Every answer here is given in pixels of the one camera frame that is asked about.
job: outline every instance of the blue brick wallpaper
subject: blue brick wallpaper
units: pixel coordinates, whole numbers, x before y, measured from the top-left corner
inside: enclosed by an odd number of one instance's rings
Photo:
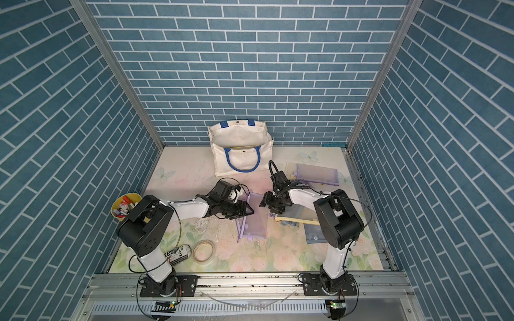
[[[427,319],[514,319],[514,2],[424,0],[354,155]]]
[[[88,1],[167,145],[266,121],[276,144],[344,144],[408,0]]]
[[[0,320],[61,320],[158,151],[68,0],[0,2]]]

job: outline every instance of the pen holder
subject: pen holder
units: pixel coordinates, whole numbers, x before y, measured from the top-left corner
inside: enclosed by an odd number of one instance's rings
[[[114,209],[120,208],[120,204],[123,201],[123,196],[127,196],[132,204],[135,204],[136,202],[140,202],[142,199],[141,195],[139,195],[137,193],[128,193],[128,194],[124,194],[124,195],[120,196],[116,200],[116,202],[113,203],[113,206],[111,207],[111,215],[119,221],[123,221],[124,217],[116,217],[116,214],[114,214]]]

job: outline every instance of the tote bag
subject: tote bag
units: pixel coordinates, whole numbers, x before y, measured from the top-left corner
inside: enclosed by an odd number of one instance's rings
[[[266,123],[230,120],[209,127],[216,176],[268,169],[273,139]]]

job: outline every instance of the table surface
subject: table surface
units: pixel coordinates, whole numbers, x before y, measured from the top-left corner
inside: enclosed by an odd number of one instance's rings
[[[319,191],[344,190],[350,198],[357,192],[352,184],[343,153],[338,147],[275,147],[273,161],[284,170],[287,162],[336,168],[339,186],[313,184]],[[269,171],[230,175],[246,184],[254,193],[271,190]],[[214,176],[214,163],[209,147],[166,147],[152,174],[145,195],[152,194],[166,200],[187,200],[210,191],[219,178]],[[365,222],[360,203],[352,201]],[[161,249],[169,251],[175,246],[179,234],[177,222],[168,226],[161,241]],[[233,220],[220,220],[214,216],[182,220],[180,245],[191,249],[201,240],[215,245],[213,259],[198,264],[192,258],[175,266],[177,272],[285,272],[319,271],[325,260],[327,243],[307,244],[303,224],[283,226],[271,217],[267,222],[266,239],[237,240]],[[129,273],[128,262],[134,251],[122,244],[109,273]],[[348,255],[346,266],[352,271],[383,270],[369,228],[360,234]],[[135,271],[143,271],[137,260],[132,260]]]

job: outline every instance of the black mounting plate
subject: black mounting plate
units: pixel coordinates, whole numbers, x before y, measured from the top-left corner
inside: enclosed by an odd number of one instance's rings
[[[302,275],[299,278],[303,281],[303,295],[305,296],[337,295],[337,293],[330,294],[326,293],[323,290],[320,281],[320,274],[308,273],[307,275]],[[341,288],[345,296],[357,295],[357,286],[353,275],[346,275],[346,278],[344,278]]]
[[[194,292],[196,290],[196,284],[198,282],[198,276],[196,275],[177,275],[178,284],[182,286],[182,297],[192,297],[194,296]],[[164,298],[160,296],[158,293],[152,292],[150,287],[141,288],[141,292],[139,293],[140,297],[158,297]]]

